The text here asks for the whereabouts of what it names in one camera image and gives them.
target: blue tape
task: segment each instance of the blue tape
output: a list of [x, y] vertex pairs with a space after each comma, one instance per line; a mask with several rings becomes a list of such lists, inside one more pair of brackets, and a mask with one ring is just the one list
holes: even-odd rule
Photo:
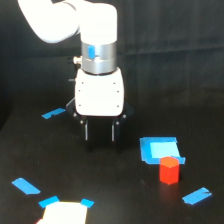
[[18, 178], [15, 181], [12, 182], [14, 186], [19, 188], [21, 191], [23, 191], [25, 194], [39, 194], [40, 191], [35, 188], [32, 184], [24, 180], [23, 178]]
[[49, 113], [42, 115], [42, 117], [45, 119], [49, 119], [52, 115], [58, 115], [58, 114], [63, 113], [64, 111], [65, 111], [65, 109], [59, 108], [59, 109], [53, 110]]
[[82, 199], [81, 205], [85, 205], [87, 208], [91, 208], [93, 206], [94, 202], [87, 200], [87, 199]]
[[193, 193], [183, 197], [185, 203], [194, 205], [195, 203], [211, 196], [212, 194], [208, 189], [202, 187], [201, 189], [194, 191]]
[[89, 53], [89, 58], [94, 59], [95, 58], [95, 47], [92, 45], [88, 46], [88, 53]]
[[55, 202], [58, 202], [59, 199], [57, 196], [54, 196], [54, 197], [51, 197], [51, 198], [48, 198], [44, 201], [41, 201], [39, 202], [39, 205], [42, 207], [42, 208], [46, 208], [46, 206], [50, 205], [50, 204], [53, 204]]
[[[141, 148], [141, 158], [142, 161], [146, 162], [147, 164], [160, 164], [160, 158], [153, 158], [151, 152], [151, 145], [152, 142], [177, 142], [175, 137], [144, 137], [140, 138], [140, 148]], [[185, 157], [174, 157], [178, 159], [179, 164], [185, 164], [186, 158]]]

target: red block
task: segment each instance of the red block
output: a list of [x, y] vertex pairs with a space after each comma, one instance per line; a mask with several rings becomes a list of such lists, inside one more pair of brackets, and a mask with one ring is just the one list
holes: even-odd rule
[[160, 181], [166, 184], [174, 184], [179, 181], [179, 161], [173, 157], [160, 159]]

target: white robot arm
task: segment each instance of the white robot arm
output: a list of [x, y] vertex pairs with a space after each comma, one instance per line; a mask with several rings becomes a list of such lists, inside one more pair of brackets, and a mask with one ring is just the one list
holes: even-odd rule
[[111, 116], [124, 113], [124, 85], [116, 64], [117, 10], [103, 3], [84, 0], [18, 0], [19, 6], [36, 35], [47, 43], [58, 43], [80, 33], [82, 56], [75, 84], [73, 116]]

